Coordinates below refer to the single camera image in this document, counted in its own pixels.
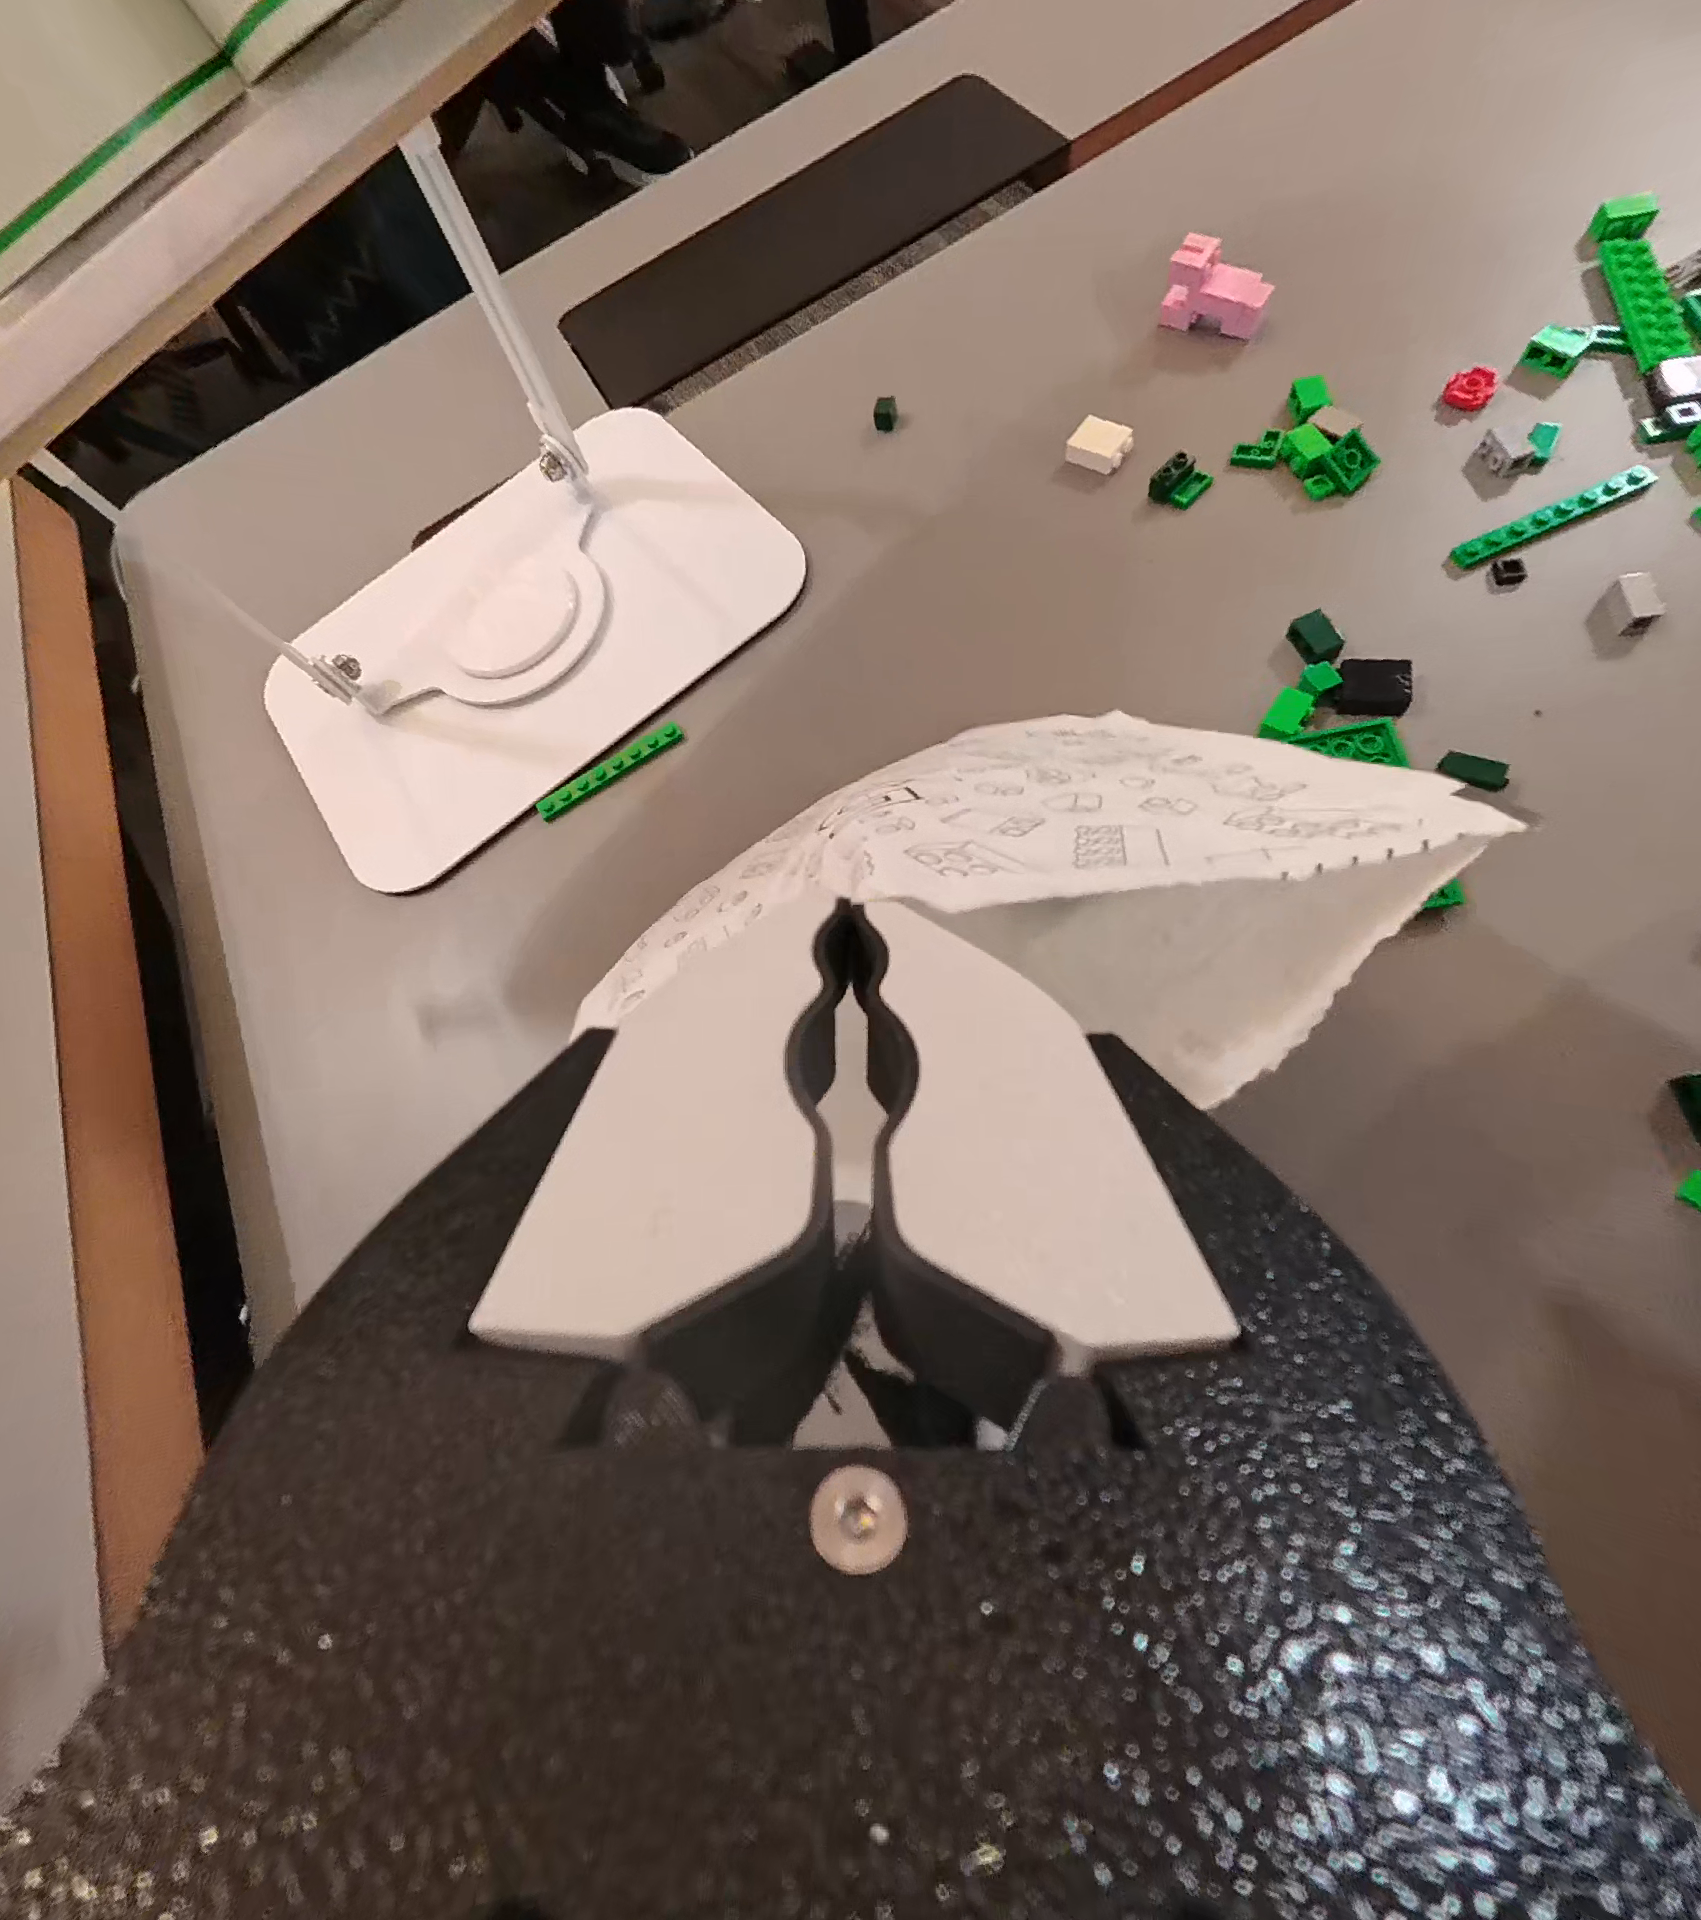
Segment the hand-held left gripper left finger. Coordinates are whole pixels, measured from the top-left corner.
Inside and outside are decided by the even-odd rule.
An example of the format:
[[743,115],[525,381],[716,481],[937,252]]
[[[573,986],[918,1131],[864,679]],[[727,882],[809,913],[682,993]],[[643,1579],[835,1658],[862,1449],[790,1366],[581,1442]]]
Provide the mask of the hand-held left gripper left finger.
[[855,922],[773,908],[617,1028],[468,1320],[479,1342],[641,1363],[696,1404],[830,1368],[837,1010]]

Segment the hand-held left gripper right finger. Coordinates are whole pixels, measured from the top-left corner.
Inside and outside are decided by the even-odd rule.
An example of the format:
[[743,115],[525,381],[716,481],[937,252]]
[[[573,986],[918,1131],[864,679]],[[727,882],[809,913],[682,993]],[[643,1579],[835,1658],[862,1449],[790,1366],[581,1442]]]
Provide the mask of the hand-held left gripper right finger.
[[889,1351],[982,1419],[1051,1378],[1241,1337],[1089,1035],[908,906],[861,909],[872,1310]]

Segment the brick-printed white paper bag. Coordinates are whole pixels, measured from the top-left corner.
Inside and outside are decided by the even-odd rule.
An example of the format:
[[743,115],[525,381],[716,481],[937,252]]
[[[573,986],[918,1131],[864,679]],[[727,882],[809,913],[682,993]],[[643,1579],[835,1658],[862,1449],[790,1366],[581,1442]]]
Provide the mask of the brick-printed white paper bag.
[[677,900],[576,1007],[614,1028],[773,908],[900,902],[1200,1110],[1278,1067],[1525,822],[1458,779],[1108,711],[961,732],[839,785]]

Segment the neighbouring grey desk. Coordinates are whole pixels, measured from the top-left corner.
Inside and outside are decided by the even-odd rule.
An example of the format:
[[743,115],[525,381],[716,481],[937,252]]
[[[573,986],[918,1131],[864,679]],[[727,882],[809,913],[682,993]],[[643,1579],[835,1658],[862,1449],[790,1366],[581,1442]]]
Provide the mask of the neighbouring grey desk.
[[[503,213],[507,271],[529,336],[573,420],[613,409],[558,333],[561,316],[867,131],[932,87],[976,76],[1068,138],[1059,172],[1172,112],[1339,12],[1339,3],[875,3],[897,31],[816,84],[769,102],[773,30],[815,3],[740,3],[669,51],[650,106],[687,129],[692,162],[617,199],[550,164]],[[529,252],[519,241],[534,238]]]

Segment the thin long green plate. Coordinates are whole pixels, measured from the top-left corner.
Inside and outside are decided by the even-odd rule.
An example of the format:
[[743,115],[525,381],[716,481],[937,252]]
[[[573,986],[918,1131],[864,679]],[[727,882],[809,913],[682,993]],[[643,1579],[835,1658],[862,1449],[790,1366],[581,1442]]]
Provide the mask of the thin long green plate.
[[576,805],[590,801],[603,789],[622,781],[650,760],[672,752],[682,741],[685,732],[677,722],[666,722],[658,728],[643,732],[626,741],[620,749],[597,760],[571,779],[561,781],[556,788],[550,788],[550,791],[546,791],[534,803],[534,813],[542,822],[555,822],[574,812]]

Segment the pile of small green bricks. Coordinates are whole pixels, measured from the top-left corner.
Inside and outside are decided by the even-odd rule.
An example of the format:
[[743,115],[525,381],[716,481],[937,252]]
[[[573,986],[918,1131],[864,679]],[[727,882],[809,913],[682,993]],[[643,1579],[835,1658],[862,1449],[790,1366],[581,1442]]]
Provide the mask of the pile of small green bricks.
[[1383,456],[1364,417],[1334,397],[1324,376],[1308,374],[1290,383],[1281,421],[1231,448],[1229,468],[1287,470],[1306,499],[1327,501],[1364,490],[1383,468]]

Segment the long green brick plate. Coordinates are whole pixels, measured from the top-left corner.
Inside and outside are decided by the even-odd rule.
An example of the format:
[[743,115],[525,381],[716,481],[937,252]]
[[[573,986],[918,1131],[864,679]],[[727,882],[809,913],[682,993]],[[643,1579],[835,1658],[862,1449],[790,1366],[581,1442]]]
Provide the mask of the long green brick plate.
[[1547,505],[1519,513],[1485,533],[1461,539],[1448,552],[1446,563],[1461,572],[1501,563],[1541,539],[1640,497],[1657,484],[1659,473],[1650,465],[1634,463]]

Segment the pink brick pig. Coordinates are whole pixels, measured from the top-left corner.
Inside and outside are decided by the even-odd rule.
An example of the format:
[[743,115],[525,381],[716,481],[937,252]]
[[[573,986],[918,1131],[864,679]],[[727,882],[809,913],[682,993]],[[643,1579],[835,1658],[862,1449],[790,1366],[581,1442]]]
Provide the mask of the pink brick pig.
[[1156,323],[1252,342],[1263,331],[1272,295],[1275,286],[1261,271],[1223,259],[1219,235],[1192,230],[1171,256]]

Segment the pile of mixed green bricks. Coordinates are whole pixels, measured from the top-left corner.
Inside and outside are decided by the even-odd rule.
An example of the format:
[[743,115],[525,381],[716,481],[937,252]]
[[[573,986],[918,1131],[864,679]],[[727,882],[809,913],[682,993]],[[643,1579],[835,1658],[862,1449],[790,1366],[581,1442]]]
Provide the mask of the pile of mixed green bricks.
[[1659,257],[1653,193],[1601,202],[1583,235],[1583,279],[1595,300],[1586,321],[1552,321],[1520,349],[1520,377],[1567,380],[1597,362],[1643,400],[1631,426],[1646,449],[1687,449],[1701,468],[1701,245]]

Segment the instruction booklet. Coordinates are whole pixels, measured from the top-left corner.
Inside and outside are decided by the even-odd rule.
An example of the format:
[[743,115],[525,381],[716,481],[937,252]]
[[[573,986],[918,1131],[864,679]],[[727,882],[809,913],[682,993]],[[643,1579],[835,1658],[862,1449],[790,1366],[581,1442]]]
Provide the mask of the instruction booklet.
[[0,295],[344,9],[0,2]]

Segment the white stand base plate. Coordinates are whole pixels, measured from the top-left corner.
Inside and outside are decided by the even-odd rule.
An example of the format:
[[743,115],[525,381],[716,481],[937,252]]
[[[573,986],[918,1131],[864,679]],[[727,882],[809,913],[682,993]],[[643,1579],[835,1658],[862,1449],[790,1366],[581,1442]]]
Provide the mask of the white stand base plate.
[[[666,420],[636,408],[566,420],[430,115],[401,152],[522,389],[533,457],[298,633],[252,615],[199,563],[140,552],[147,581],[274,651],[268,717],[350,874],[385,895],[435,883],[601,760],[762,636],[809,572],[796,535]],[[61,275],[14,306],[0,321],[0,446],[48,439],[22,420],[101,359],[78,323],[101,323],[106,297],[180,293],[205,275],[217,230],[260,220],[228,199],[166,235],[122,227],[89,254],[87,279]]]

